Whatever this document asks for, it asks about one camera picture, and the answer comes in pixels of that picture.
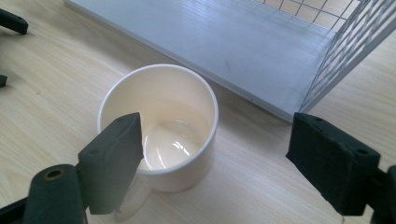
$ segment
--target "table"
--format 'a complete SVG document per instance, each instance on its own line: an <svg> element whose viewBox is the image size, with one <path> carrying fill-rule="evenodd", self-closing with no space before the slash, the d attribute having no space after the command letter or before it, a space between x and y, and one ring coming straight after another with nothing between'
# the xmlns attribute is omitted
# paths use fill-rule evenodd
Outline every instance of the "table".
<svg viewBox="0 0 396 224"><path fill-rule="evenodd" d="M28 35L0 28L0 207L26 197L32 177L78 162L97 135L106 92L144 65L176 63L61 0L3 0L29 22ZM396 163L396 34L392 34L309 113ZM342 217L285 158L291 125L210 82L219 101L215 162L178 193L153 192L125 223L341 223ZM369 223L362 217L345 223ZM88 216L90 223L113 223Z"/></svg>

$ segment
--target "mug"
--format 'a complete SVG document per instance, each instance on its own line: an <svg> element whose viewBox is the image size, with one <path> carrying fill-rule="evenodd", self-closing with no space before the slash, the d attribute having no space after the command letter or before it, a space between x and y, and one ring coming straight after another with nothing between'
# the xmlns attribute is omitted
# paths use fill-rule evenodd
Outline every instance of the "mug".
<svg viewBox="0 0 396 224"><path fill-rule="evenodd" d="M100 106L97 131L134 112L141 116L144 159L116 211L118 221L137 212L153 189L175 192L200 181L213 161L219 120L207 82L172 64L142 67L117 82Z"/></svg>

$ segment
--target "gray metal panel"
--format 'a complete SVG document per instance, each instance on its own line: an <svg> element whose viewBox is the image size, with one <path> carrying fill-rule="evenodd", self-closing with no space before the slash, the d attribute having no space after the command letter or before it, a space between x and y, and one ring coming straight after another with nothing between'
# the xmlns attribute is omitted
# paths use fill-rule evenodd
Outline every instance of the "gray metal panel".
<svg viewBox="0 0 396 224"><path fill-rule="evenodd" d="M249 0L67 0L291 120L335 33Z"/></svg>

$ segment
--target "wooden surface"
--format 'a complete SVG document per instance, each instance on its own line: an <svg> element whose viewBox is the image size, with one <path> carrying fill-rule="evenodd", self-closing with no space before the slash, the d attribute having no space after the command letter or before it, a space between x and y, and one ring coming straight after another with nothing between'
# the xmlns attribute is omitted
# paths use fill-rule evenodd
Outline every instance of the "wooden surface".
<svg viewBox="0 0 396 224"><path fill-rule="evenodd" d="M0 28L0 207L27 195L30 180L77 154L96 136L110 87L130 71L175 63L61 0L3 0L28 35ZM328 120L396 163L396 34L392 34L310 114ZM290 124L211 83L219 100L215 163L178 193L154 192L126 223L341 223L332 207L285 158ZM368 223L347 217L345 223ZM90 223L112 223L89 216Z"/></svg>
<svg viewBox="0 0 396 224"><path fill-rule="evenodd" d="M335 36L250 0L66 2L288 121Z"/></svg>

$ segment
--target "light wood tabletop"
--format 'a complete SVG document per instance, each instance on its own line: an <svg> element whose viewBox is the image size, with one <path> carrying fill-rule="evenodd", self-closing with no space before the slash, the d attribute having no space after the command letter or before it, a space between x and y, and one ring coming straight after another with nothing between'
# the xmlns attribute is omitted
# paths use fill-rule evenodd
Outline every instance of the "light wood tabletop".
<svg viewBox="0 0 396 224"><path fill-rule="evenodd" d="M175 63L62 0L3 0L29 23L27 35L0 28L0 207L27 196L55 164L77 164L97 135L99 106L136 68ZM396 34L389 36L309 114L326 119L396 164ZM285 157L291 124L210 82L219 101L215 160L191 189L153 192L125 223L341 223ZM345 223L369 223L373 210ZM88 215L89 223L113 223Z"/></svg>

